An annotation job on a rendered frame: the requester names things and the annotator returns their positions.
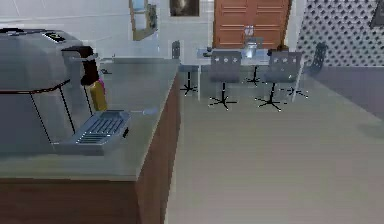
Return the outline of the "brown kitchen counter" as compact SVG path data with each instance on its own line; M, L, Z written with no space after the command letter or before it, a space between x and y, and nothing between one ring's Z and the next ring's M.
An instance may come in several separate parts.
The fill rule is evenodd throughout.
M0 224L163 224L180 128L175 59L103 64L113 110L128 132L104 155L48 154L0 160Z

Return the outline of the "grey spoon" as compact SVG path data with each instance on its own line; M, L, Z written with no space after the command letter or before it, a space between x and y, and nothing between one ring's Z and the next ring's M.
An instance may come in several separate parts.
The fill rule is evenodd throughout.
M157 107L150 107L150 108L141 108L139 110L130 110L130 113L137 113L141 115L153 115L158 113Z

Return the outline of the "white dining table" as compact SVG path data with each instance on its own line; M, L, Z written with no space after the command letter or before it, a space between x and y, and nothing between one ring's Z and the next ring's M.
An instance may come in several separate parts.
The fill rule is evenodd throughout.
M254 74L262 70L259 83L271 84L271 95L266 104L273 101L277 83L294 83L297 90L303 70L303 59L300 52L272 52L267 55L266 49L251 53L246 49L199 49L198 67L198 100L208 99L208 106L218 104L226 106L238 103L239 92L243 91L245 80L242 79L243 67L251 66Z

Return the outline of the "clear glass vase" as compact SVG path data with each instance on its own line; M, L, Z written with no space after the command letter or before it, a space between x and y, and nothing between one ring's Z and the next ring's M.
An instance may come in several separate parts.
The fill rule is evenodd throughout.
M257 51L258 44L256 42L248 42L245 46L246 57L252 58Z

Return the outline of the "yellow bottle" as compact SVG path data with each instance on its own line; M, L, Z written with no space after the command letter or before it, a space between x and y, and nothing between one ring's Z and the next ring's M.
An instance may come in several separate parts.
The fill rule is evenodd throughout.
M105 97L104 83L101 80L95 81L89 87L94 109L96 111L105 111L107 109L107 101Z

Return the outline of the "dark framed picture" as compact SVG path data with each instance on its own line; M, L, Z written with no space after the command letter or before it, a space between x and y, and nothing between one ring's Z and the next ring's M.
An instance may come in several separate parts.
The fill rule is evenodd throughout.
M197 17L199 0L170 0L171 16Z

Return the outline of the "brown wooden door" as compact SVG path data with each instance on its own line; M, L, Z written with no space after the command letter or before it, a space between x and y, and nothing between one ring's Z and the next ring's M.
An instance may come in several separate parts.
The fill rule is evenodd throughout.
M285 42L292 0L214 0L214 48L242 48L248 37L264 49Z

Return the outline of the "grey coffee machine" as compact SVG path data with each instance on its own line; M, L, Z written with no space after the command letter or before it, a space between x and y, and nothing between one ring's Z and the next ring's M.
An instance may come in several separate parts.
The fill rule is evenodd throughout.
M97 58L62 30L0 28L0 158L99 156L120 143L130 115L94 109Z

